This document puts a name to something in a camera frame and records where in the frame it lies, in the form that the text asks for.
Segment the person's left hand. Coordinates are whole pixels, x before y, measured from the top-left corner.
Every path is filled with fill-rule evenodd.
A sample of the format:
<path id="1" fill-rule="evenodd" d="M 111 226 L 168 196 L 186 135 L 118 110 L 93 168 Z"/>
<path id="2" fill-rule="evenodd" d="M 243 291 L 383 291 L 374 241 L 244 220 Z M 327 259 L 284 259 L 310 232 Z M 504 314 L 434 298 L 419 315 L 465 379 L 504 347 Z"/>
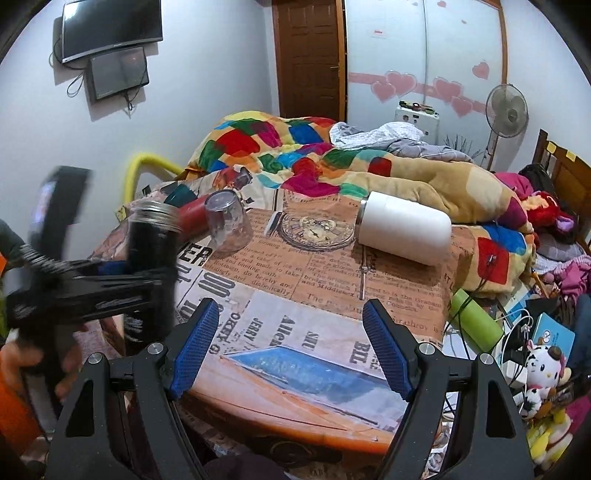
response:
<path id="1" fill-rule="evenodd" d="M 1 378 L 8 390 L 23 398 L 25 387 L 22 370 L 36 366 L 42 359 L 43 352 L 31 344 L 16 339 L 7 342 L 1 348 Z M 82 349 L 75 342 L 62 361 L 65 377 L 55 387 L 55 394 L 60 401 L 63 401 L 71 391 L 81 365 Z"/>

